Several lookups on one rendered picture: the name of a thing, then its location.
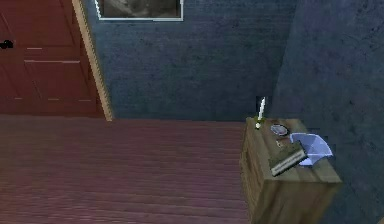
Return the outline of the white candle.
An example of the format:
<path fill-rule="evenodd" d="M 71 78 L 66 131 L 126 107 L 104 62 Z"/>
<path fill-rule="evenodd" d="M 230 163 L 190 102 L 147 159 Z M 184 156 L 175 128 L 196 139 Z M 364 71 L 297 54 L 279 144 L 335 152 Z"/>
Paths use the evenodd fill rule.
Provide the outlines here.
<path fill-rule="evenodd" d="M 260 102 L 258 115 L 254 118 L 254 120 L 255 120 L 255 128 L 256 129 L 259 129 L 261 127 L 262 122 L 263 122 L 263 115 L 264 115 L 264 110 L 265 110 L 265 104 L 266 104 L 266 98 L 263 97 L 261 102 Z"/>

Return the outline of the small grey round dish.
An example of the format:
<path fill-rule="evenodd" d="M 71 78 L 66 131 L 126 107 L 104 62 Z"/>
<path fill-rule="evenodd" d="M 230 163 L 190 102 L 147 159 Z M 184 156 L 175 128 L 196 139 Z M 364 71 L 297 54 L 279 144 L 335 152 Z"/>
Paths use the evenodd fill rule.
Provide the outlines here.
<path fill-rule="evenodd" d="M 281 125 L 281 124 L 273 124 L 271 127 L 270 127 L 270 130 L 278 135 L 278 136 L 286 136 L 289 134 L 289 130 L 287 127 L 285 127 L 284 125 Z"/>

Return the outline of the dark red room door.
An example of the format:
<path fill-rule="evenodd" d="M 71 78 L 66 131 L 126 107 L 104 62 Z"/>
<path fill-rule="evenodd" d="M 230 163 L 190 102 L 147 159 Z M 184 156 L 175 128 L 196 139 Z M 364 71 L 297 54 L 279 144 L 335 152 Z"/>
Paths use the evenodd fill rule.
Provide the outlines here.
<path fill-rule="evenodd" d="M 0 114 L 101 117 L 72 0 L 0 0 Z"/>

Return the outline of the brown wooden side cabinet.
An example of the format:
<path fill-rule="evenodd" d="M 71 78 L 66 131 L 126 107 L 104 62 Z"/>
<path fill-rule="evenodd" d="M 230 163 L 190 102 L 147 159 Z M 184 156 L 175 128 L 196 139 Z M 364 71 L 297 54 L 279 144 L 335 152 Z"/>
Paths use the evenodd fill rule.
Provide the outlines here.
<path fill-rule="evenodd" d="M 246 119 L 240 154 L 242 187 L 250 224 L 318 224 L 342 186 L 342 180 L 325 158 L 312 167 L 295 166 L 274 177 L 269 159 L 290 140 L 272 133 L 282 124 L 292 133 L 305 133 L 298 119 L 265 119 L 260 129 Z"/>

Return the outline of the white framed grey picture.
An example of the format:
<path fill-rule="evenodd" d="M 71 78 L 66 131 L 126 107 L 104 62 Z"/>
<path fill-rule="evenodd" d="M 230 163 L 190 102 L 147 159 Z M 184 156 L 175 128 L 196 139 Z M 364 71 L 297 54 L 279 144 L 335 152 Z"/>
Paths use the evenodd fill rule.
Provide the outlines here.
<path fill-rule="evenodd" d="M 164 21 L 184 20 L 184 0 L 93 0 L 99 20 Z"/>

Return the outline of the dark green book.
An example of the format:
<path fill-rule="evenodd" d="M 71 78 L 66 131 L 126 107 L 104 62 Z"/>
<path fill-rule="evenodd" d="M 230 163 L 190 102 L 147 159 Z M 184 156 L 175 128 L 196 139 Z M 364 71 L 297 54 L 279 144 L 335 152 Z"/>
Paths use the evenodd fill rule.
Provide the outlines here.
<path fill-rule="evenodd" d="M 307 158 L 308 155 L 300 142 L 290 143 L 268 160 L 271 174 L 276 177 Z"/>

